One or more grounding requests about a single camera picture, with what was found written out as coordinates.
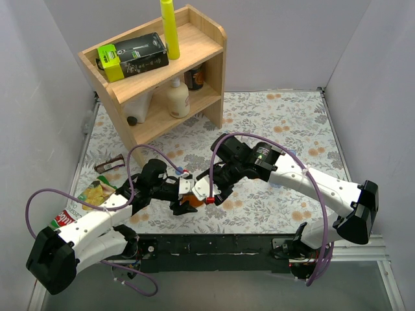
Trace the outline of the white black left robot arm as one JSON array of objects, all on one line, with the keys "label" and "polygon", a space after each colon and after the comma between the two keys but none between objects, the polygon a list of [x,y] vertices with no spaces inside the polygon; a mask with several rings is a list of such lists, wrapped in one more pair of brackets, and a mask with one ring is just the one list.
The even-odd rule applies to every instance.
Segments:
[{"label": "white black left robot arm", "polygon": [[175,215],[193,213],[182,196],[194,187],[191,173],[167,175],[167,165],[151,159],[142,171],[128,179],[92,211],[58,229],[46,227],[36,234],[26,268],[51,294],[63,292],[78,273],[120,255],[133,258],[139,249],[139,235],[124,221],[147,207],[153,199],[167,201]]}]

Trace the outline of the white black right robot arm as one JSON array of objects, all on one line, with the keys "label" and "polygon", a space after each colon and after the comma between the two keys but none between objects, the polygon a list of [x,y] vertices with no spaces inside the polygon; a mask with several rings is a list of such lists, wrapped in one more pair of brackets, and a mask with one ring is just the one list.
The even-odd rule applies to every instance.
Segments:
[{"label": "white black right robot arm", "polygon": [[241,179],[260,179],[284,186],[312,198],[322,206],[319,221],[304,222],[293,238],[272,250],[279,259],[300,259],[314,253],[326,257],[329,244],[338,240],[366,245],[379,210],[379,188],[366,180],[362,184],[344,181],[305,166],[285,147],[258,135],[250,148],[239,133],[221,135],[211,146],[209,168],[196,179],[192,193],[206,204],[221,205]]}]

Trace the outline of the blue label water bottle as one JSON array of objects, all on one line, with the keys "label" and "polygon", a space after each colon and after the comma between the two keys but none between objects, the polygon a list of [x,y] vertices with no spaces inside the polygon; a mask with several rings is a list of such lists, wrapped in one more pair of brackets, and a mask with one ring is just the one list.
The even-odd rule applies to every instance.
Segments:
[{"label": "blue label water bottle", "polygon": [[276,183],[270,183],[270,186],[274,188],[278,188],[278,189],[282,187],[281,185],[276,184]]}]

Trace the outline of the orange juice bottle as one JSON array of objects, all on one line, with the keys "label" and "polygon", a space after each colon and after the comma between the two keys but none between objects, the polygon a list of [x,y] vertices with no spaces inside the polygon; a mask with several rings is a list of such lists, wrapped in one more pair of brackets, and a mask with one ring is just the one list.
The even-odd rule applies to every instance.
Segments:
[{"label": "orange juice bottle", "polygon": [[193,194],[183,195],[181,202],[182,203],[189,202],[190,206],[194,208],[199,208],[204,205],[204,202],[198,200],[197,197],[194,196]]}]

